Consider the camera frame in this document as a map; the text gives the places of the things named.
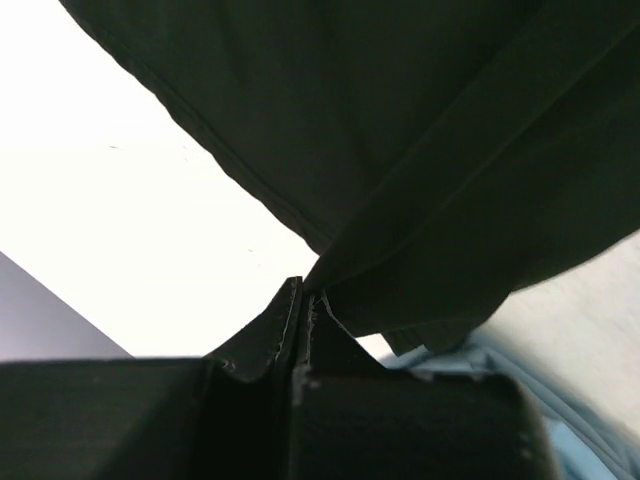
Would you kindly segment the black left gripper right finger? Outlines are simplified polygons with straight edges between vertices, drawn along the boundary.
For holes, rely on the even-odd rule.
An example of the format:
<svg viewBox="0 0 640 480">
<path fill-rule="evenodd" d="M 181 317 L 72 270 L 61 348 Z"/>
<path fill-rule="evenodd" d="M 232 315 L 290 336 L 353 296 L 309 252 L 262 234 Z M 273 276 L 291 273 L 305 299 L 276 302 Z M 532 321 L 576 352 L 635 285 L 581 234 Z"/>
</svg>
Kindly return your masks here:
<svg viewBox="0 0 640 480">
<path fill-rule="evenodd" d="M 288 408 L 291 479 L 551 479 L 540 414 L 511 378 L 388 369 L 312 295 Z"/>
</svg>

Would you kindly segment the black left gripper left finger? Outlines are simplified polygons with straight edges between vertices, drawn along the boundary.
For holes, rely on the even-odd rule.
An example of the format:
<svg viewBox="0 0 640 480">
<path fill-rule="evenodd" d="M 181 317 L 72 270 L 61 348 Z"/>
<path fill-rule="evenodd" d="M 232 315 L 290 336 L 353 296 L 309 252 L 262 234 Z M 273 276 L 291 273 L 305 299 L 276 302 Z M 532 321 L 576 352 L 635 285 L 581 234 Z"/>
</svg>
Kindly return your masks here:
<svg viewBox="0 0 640 480">
<path fill-rule="evenodd" d="M 201 358 L 3 364 L 2 477 L 278 478 L 302 303 L 301 279 L 287 279 Z"/>
</svg>

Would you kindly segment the black t shirt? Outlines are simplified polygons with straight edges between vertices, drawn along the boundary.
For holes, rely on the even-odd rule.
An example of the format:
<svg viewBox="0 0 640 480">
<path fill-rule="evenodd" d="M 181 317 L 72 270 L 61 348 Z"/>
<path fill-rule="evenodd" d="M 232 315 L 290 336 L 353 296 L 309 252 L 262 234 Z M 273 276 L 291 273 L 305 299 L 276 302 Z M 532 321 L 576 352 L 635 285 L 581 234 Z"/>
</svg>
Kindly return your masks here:
<svg viewBox="0 0 640 480">
<path fill-rule="evenodd" d="M 68 1 L 318 255 L 355 336 L 442 350 L 639 227 L 635 1 Z"/>
</svg>

